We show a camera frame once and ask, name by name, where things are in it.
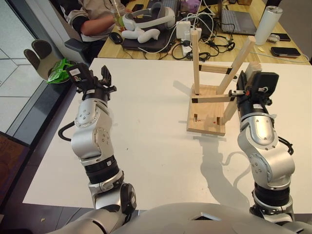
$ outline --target black sleeve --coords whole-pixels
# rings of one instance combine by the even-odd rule
[[[85,23],[86,21],[88,21],[89,19],[85,16],[77,16],[76,18],[74,18],[73,22],[72,22],[72,27],[78,32],[81,33],[81,27],[83,25],[83,23]]]

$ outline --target wooden desk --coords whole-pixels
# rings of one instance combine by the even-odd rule
[[[144,4],[144,7],[147,6],[149,0],[135,0],[131,1],[127,8],[132,9],[135,4]],[[236,4],[229,4],[228,8],[230,10],[234,11],[244,11],[244,12],[249,12],[252,16],[253,22],[255,26],[257,27],[259,25],[262,12],[264,10],[265,4],[263,3],[262,0],[253,0],[252,4],[250,6],[247,5],[238,5]],[[217,5],[211,6],[211,10],[214,12],[217,12]],[[274,28],[273,32],[276,33],[286,33],[284,28],[281,26],[280,23],[277,24],[277,26]],[[229,37],[229,34],[224,34],[218,32],[218,35],[221,36],[226,36]],[[233,35],[234,42],[235,42],[235,47],[236,48],[241,48],[244,41],[246,40],[246,35]],[[264,45],[257,46],[255,45],[253,48],[253,52],[260,53],[260,54],[265,54],[265,55],[272,55],[270,52],[270,48],[272,46],[277,46],[277,47],[295,47],[299,51],[300,49],[297,47],[297,45],[294,43],[294,41],[280,41],[276,44],[266,42]],[[261,52],[258,47],[261,47],[265,52]],[[200,43],[199,48],[201,52],[209,52],[212,55],[216,53],[216,51],[212,48],[210,48],[208,45]],[[132,51],[132,50],[126,50],[134,59],[145,59],[143,52],[141,51]],[[228,51],[224,54],[219,54],[216,57],[211,57],[209,61],[233,61],[235,57],[237,56],[239,50],[238,49],[233,49],[232,51]],[[181,57],[182,56],[182,51],[181,47],[179,46],[178,48],[175,49],[175,56],[176,57]],[[159,59],[160,54],[147,54],[146,57],[148,59]],[[106,41],[104,44],[103,48],[101,49],[100,53],[98,54],[98,58],[119,58],[119,59],[129,59],[129,55],[126,54],[123,50],[121,45],[115,45],[110,39]],[[168,55],[164,58],[164,60],[174,60],[174,58],[171,55]],[[298,58],[288,58],[288,60],[294,60],[294,61],[306,61],[307,59],[304,56],[300,56]],[[251,61],[258,61],[258,62],[268,62],[268,63],[288,63],[288,64],[294,64],[294,62],[290,61],[284,61],[276,58],[271,58],[271,57],[266,57],[262,55],[257,55],[257,54],[252,54],[250,53],[245,62],[251,62]]]

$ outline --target desk surface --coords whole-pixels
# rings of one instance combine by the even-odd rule
[[[253,204],[254,180],[249,161],[237,144],[237,113],[226,124],[224,137],[186,131],[192,62],[96,58],[91,69],[97,77],[104,64],[117,87],[108,103],[114,155],[125,172],[125,181],[136,190],[137,208],[210,202],[248,212]],[[264,63],[262,67],[263,71],[280,75],[268,110],[277,114],[275,127],[279,135],[293,143],[294,211],[312,213],[312,66]],[[201,72],[203,84],[218,85],[223,76]],[[77,94],[60,127],[75,118],[80,100],[81,94]],[[65,135],[71,138],[73,132],[71,128]],[[92,207],[87,184],[88,178],[70,143],[55,134],[24,202]]]
[[[144,4],[144,7],[147,6],[149,0],[135,0],[131,1],[127,8],[132,9],[135,4]],[[248,5],[238,5],[236,4],[229,4],[228,8],[230,10],[234,11],[244,11],[244,12],[249,12],[252,16],[253,22],[255,26],[257,27],[259,25],[262,12],[264,10],[265,4],[262,2],[262,0],[253,0],[252,4],[250,6]],[[213,5],[211,7],[212,11],[217,12],[217,6]],[[284,28],[278,23],[276,27],[274,28],[273,32],[276,33],[286,33]],[[229,37],[229,34],[223,34],[218,32],[218,35],[221,36],[226,36]],[[246,40],[246,35],[233,35],[234,42],[236,44],[236,48],[241,48],[244,41]],[[269,42],[266,42],[264,45],[261,46],[254,46],[253,52],[260,53],[260,54],[265,54],[265,55],[270,55],[272,56],[270,52],[270,48],[272,46],[277,46],[277,47],[295,47],[299,50],[297,45],[294,43],[294,41],[280,41],[276,44],[272,44]],[[261,47],[265,52],[261,52],[258,47]],[[201,52],[209,52],[212,55],[215,54],[215,50],[211,49],[208,45],[200,43],[199,48]],[[132,50],[126,50],[133,58],[135,59],[145,59],[143,52],[141,51],[132,51]],[[209,61],[234,61],[235,57],[237,56],[239,50],[234,49],[232,51],[228,51],[224,54],[219,54],[216,57],[211,57]],[[178,48],[175,49],[175,56],[176,57],[182,57],[182,51],[181,47],[179,46]],[[159,59],[160,55],[159,54],[147,54],[146,57],[148,59]],[[115,45],[110,39],[107,39],[106,43],[102,47],[100,53],[98,54],[98,58],[119,58],[119,59],[129,59],[129,55],[126,54],[122,48],[121,45]],[[288,58],[289,60],[294,60],[294,61],[306,61],[307,59],[304,56],[300,56],[298,58]],[[174,60],[174,58],[171,55],[166,56],[163,60]],[[271,58],[271,57],[266,57],[262,55],[257,55],[257,54],[249,54],[245,60],[245,62],[251,62],[251,61],[258,61],[258,62],[268,62],[268,63],[288,63],[288,64],[294,64],[294,62],[290,61],[284,61],[284,60],[279,60],[276,58]]]

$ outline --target computer mouse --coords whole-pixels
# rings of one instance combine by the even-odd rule
[[[123,41],[121,35],[118,33],[112,32],[108,36],[115,44],[121,44]]]

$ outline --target phone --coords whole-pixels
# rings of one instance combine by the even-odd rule
[[[278,57],[298,57],[301,54],[296,48],[288,48],[288,47],[271,47],[271,52],[274,56]]]
[[[139,10],[142,10],[144,7],[143,4],[136,4],[133,8],[132,8],[132,11],[139,11]]]
[[[272,33],[279,36],[280,41],[291,41],[290,37],[286,33]]]

